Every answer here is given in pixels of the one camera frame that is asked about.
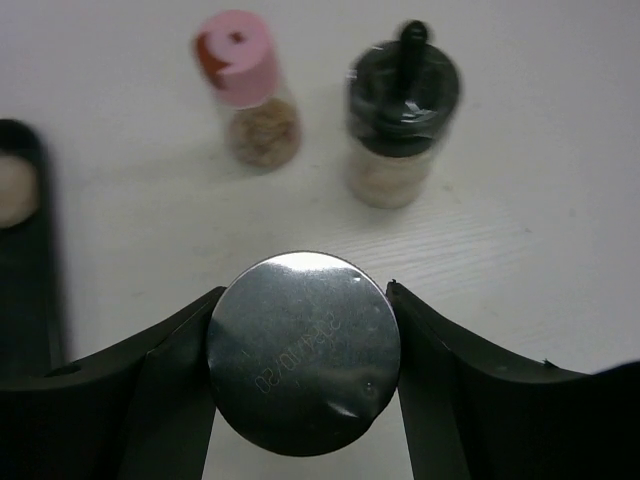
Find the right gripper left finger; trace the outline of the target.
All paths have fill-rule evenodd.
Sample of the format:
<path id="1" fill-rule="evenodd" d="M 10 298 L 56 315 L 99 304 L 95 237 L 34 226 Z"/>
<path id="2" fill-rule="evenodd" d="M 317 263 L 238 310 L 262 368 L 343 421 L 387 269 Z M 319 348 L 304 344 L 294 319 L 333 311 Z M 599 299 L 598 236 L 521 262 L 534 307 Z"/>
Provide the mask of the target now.
<path id="1" fill-rule="evenodd" d="M 2 478 L 201 478 L 216 412 L 205 336 L 223 291 L 45 375 L 3 381 Z"/>

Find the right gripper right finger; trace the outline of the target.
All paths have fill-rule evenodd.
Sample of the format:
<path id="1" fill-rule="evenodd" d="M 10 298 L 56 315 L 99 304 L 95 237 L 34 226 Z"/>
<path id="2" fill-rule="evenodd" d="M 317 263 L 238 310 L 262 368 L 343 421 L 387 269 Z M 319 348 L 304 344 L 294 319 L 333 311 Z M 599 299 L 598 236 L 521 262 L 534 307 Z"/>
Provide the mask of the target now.
<path id="1" fill-rule="evenodd" d="M 639 366 L 595 374 L 508 351 L 398 282 L 398 392 L 417 479 L 635 479 Z"/>

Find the silver-lid blue-label jar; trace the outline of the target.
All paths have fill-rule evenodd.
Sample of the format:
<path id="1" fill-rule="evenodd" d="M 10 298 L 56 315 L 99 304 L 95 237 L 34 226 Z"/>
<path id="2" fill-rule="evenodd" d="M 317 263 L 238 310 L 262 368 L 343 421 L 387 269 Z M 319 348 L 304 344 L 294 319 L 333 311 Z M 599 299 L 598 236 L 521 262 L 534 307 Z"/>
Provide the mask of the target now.
<path id="1" fill-rule="evenodd" d="M 241 273 L 209 322 L 212 394 L 252 444 L 294 457 L 359 439 L 391 401 L 401 339 L 383 290 L 339 257 L 293 251 Z"/>

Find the yellow-cap spice bottle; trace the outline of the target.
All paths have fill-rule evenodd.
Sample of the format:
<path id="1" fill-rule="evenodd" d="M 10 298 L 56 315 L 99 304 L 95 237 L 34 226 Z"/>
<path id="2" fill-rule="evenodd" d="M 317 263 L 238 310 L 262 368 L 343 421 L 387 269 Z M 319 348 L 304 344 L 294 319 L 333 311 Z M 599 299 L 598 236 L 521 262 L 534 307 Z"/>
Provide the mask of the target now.
<path id="1" fill-rule="evenodd" d="M 35 167 L 14 155 L 1 156 L 0 223 L 2 229 L 21 224 L 39 206 L 38 177 Z"/>

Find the pink-cap spice bottle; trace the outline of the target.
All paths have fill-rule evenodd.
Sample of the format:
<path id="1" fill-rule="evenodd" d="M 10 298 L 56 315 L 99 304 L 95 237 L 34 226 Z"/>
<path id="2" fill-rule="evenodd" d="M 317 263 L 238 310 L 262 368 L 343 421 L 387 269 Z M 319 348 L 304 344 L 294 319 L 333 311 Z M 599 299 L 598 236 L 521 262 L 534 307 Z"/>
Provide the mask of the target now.
<path id="1" fill-rule="evenodd" d="M 265 170 L 291 161 L 301 119 L 265 20 L 246 10 L 221 11 L 202 24 L 192 48 L 232 157 Z"/>

